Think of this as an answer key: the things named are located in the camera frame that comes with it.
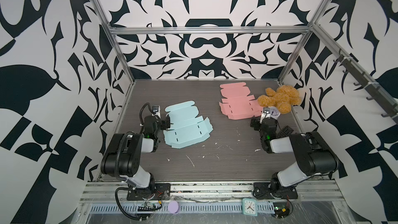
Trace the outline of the light blue paper box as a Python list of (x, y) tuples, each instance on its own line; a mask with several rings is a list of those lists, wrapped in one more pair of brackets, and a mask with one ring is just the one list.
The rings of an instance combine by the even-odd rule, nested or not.
[(163, 131), (165, 143), (172, 148), (182, 149), (202, 143), (213, 131), (209, 118), (199, 115), (194, 101), (186, 101), (165, 108), (170, 118), (170, 127)]

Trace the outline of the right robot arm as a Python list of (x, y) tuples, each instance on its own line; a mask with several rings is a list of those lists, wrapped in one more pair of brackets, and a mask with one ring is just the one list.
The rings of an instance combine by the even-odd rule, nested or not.
[(296, 186), (313, 176), (334, 173), (340, 161), (323, 137), (316, 131), (294, 133), (286, 126), (276, 132), (278, 121), (273, 118), (252, 118), (250, 126), (259, 132), (262, 148), (268, 154), (293, 153), (295, 162), (274, 173), (268, 183), (254, 183), (257, 199), (297, 199)]

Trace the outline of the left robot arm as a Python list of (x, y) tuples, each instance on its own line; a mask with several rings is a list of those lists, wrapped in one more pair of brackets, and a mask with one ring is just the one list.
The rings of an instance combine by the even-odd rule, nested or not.
[(127, 183), (128, 190), (154, 194), (154, 177), (141, 167), (141, 154), (156, 152), (159, 133), (170, 126), (169, 116), (164, 120), (147, 116), (142, 119), (140, 133), (114, 134), (101, 161), (101, 173)]

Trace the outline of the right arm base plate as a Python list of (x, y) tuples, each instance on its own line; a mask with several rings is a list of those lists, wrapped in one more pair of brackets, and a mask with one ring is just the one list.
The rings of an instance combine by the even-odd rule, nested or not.
[(274, 183), (254, 183), (252, 195), (258, 200), (285, 199), (296, 200), (299, 198), (296, 187), (283, 187)]

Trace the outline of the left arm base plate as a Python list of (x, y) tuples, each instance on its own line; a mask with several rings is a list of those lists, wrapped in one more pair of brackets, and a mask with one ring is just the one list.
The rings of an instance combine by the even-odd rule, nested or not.
[(127, 193), (128, 201), (162, 200), (170, 195), (171, 184), (155, 183), (147, 188), (130, 189)]

